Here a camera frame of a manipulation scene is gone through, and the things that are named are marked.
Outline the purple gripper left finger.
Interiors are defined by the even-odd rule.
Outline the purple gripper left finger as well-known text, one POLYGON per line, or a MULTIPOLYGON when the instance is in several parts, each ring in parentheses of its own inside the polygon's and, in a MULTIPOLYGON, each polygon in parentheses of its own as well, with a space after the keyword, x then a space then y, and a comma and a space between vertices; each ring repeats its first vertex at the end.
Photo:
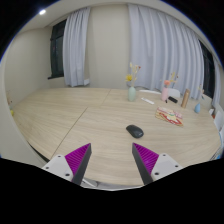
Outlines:
POLYGON ((44 167, 48 171, 65 180, 80 185, 91 156, 91 144, 88 143, 70 152, 66 156, 56 155, 44 167))

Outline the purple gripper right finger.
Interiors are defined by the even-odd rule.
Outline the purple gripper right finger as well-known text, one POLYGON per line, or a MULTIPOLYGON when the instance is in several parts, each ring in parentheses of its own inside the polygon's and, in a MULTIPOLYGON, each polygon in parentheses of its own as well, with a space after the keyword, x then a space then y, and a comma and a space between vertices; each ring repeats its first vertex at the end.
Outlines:
POLYGON ((182 169, 168 154, 157 154, 137 143, 132 144, 132 154, 145 185, 182 169))

